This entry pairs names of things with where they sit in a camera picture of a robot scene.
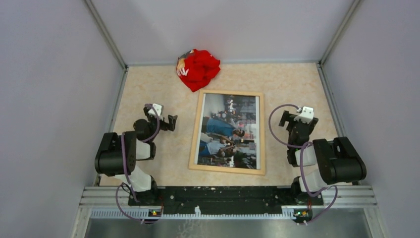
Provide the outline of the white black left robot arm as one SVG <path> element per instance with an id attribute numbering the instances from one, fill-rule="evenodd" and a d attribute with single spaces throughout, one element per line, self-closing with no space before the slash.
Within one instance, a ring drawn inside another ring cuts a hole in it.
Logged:
<path id="1" fill-rule="evenodd" d="M 94 160 L 96 172 L 119 179 L 129 189 L 131 202 L 136 205 L 153 205 L 159 198 L 155 179 L 142 171 L 137 162 L 155 158 L 154 139 L 160 131 L 175 131 L 178 116 L 165 118 L 162 110 L 162 105 L 145 104 L 146 117 L 136 120 L 132 131 L 105 133 Z"/>

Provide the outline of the red crumpled cloth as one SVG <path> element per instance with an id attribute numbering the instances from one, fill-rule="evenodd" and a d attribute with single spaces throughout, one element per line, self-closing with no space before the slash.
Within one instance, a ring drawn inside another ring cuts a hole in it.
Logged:
<path id="1" fill-rule="evenodd" d="M 176 73 L 192 92 L 196 92 L 218 75 L 220 63 L 209 51 L 192 49 L 178 57 Z"/>

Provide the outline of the aluminium rail front edge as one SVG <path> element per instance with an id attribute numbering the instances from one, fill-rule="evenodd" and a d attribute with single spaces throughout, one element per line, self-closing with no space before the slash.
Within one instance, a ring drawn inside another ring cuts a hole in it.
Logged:
<path id="1" fill-rule="evenodd" d="M 341 185 L 306 205 L 176 202 L 130 206 L 118 186 L 83 190 L 74 238 L 388 238 L 373 189 Z"/>

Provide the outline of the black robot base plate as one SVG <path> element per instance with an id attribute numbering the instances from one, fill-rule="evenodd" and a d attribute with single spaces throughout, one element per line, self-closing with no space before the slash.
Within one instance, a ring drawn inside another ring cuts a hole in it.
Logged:
<path id="1" fill-rule="evenodd" d="M 173 205 L 176 202 L 262 202 L 263 204 L 306 205 L 306 192 L 292 186 L 158 186 L 129 195 L 130 206 Z"/>

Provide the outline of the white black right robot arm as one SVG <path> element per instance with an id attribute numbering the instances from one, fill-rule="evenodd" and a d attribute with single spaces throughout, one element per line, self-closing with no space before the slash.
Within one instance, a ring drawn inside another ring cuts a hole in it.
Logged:
<path id="1" fill-rule="evenodd" d="M 304 204 L 311 193 L 328 188 L 340 182 L 353 183 L 367 176 L 367 168 L 360 155 L 347 137 L 336 137 L 331 141 L 315 139 L 309 142 L 317 118 L 304 118 L 284 111 L 279 126 L 288 132 L 288 163 L 302 169 L 317 166 L 317 169 L 304 176 L 294 178 L 290 197 L 296 204 Z"/>

